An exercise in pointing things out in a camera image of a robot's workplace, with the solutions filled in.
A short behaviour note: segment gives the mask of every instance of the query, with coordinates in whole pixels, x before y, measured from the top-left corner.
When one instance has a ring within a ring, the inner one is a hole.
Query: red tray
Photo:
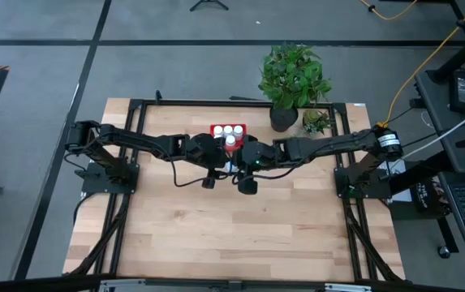
[[[236,127],[236,126],[241,126],[243,127],[243,136],[241,137],[240,140],[237,140],[235,141],[235,145],[232,146],[232,147],[229,147],[229,146],[226,146],[225,145],[225,149],[229,152],[233,152],[234,150],[237,150],[239,148],[241,148],[241,146],[243,146],[244,142],[243,142],[243,137],[247,134],[247,125],[245,124],[234,124],[234,123],[231,123],[231,124],[215,124],[215,125],[210,125],[210,135],[214,135],[214,127],[215,126],[221,126],[221,127],[225,127],[225,126],[231,126],[232,128]]]

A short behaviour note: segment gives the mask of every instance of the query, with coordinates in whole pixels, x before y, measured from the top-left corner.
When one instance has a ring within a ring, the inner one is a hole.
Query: green plant
[[[322,79],[321,58],[305,45],[273,46],[265,57],[259,89],[275,109],[303,107],[317,103],[331,90],[331,81]]]
[[[298,135],[315,135],[317,132],[324,134],[324,129],[329,126],[327,113],[322,113],[316,109],[306,109],[303,116],[303,129]]]

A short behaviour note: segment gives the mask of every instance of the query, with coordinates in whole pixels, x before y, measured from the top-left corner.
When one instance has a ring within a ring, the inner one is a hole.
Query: white bottle
[[[241,126],[234,127],[234,137],[236,140],[241,140],[241,138],[243,138],[243,127]]]
[[[232,135],[232,126],[225,126],[223,128],[223,133],[225,137]]]
[[[234,147],[235,145],[235,138],[232,135],[228,135],[225,139],[225,145],[229,147]]]
[[[214,127],[214,138],[218,138],[223,136],[223,128],[222,126],[215,126]]]

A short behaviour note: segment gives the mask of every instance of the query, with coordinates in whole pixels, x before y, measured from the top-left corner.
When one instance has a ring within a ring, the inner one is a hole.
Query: white cable
[[[431,126],[427,121],[425,121],[424,119],[424,114],[427,113],[427,111],[425,110],[424,112],[421,113],[421,120],[424,121],[424,124],[427,125],[427,127],[429,128],[434,128],[433,126]]]
[[[412,151],[412,152],[409,152],[409,154],[407,154],[407,155],[403,156],[402,158],[398,159],[398,160],[391,166],[390,169],[392,170],[392,169],[398,164],[399,161],[405,160],[406,158],[408,158],[408,157],[411,156],[412,154],[415,154],[415,153],[417,153],[417,152],[419,152],[419,151],[421,151],[421,150],[427,148],[428,146],[430,146],[430,145],[436,143],[437,141],[439,141],[439,140],[441,140],[441,139],[447,137],[448,135],[450,135],[450,133],[452,133],[453,131],[456,131],[459,127],[461,127],[461,126],[464,125],[464,124],[465,124],[465,119],[464,119],[462,122],[460,122],[459,124],[457,124],[456,126],[454,126],[452,129],[450,129],[449,131],[447,131],[445,134],[443,134],[443,135],[437,137],[437,139],[434,139],[434,140],[430,141],[430,143],[428,143],[428,144],[426,144],[426,145],[424,145],[424,146],[422,146],[422,147],[420,147],[420,148],[418,148],[418,149],[416,149],[416,150],[414,150],[414,151]]]

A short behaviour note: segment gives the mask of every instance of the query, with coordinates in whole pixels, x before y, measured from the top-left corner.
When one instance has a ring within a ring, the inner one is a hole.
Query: yellow cable
[[[360,2],[362,2],[363,4],[365,4],[365,6],[367,7],[371,7],[371,4],[365,2],[364,0],[359,0]],[[383,20],[393,20],[393,19],[397,19],[398,17],[402,16],[405,12],[407,12],[409,10],[409,8],[411,8],[413,5],[415,5],[415,3],[418,2],[418,0],[414,0],[411,4],[409,4],[409,6],[407,8],[405,8],[404,11],[398,13],[397,15],[393,16],[393,17],[385,17],[383,15],[381,15],[380,13],[378,13],[378,11],[376,9],[372,9],[372,12],[374,12],[374,14],[378,15],[378,17],[380,17],[381,19]]]
[[[405,81],[405,83],[402,85],[402,87],[400,88],[400,90],[398,90],[398,92],[396,93],[396,96],[394,96],[394,99],[393,101],[391,102],[391,106],[389,107],[389,113],[387,114],[387,119],[384,121],[384,122],[378,122],[377,125],[380,126],[380,127],[387,127],[387,124],[389,123],[389,120],[391,119],[391,114],[393,112],[393,108],[394,108],[394,103],[396,102],[396,100],[398,99],[398,97],[400,96],[400,93],[402,93],[403,89],[407,86],[407,84],[409,84],[409,82],[411,82],[411,80],[414,78],[414,76],[416,76],[416,74],[418,74],[418,72],[421,70],[421,68],[423,68],[425,66],[425,64],[427,64],[428,61],[430,61],[431,58],[433,58],[433,56],[439,52],[439,50],[443,47],[443,45],[446,44],[446,42],[454,36],[454,34],[459,30],[459,27],[456,27],[456,29],[454,31],[452,31],[450,33],[450,35],[437,47],[437,49],[432,53],[430,54],[430,56],[428,56],[428,58],[425,59],[424,62],[421,63],[421,65],[418,67],[418,69],[416,69],[414,71],[414,73],[412,73],[411,77],[409,77],[409,79],[407,81]]]

